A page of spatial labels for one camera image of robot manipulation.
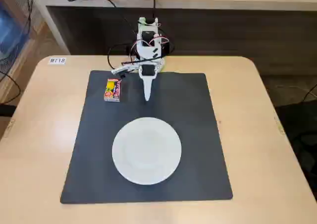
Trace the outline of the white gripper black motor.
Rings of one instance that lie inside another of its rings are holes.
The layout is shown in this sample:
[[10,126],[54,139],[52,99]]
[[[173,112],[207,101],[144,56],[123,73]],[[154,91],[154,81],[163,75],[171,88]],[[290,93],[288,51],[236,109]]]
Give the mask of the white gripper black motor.
[[139,66],[138,73],[140,78],[143,80],[145,100],[149,101],[152,90],[152,82],[157,76],[158,66],[154,64],[143,64]]

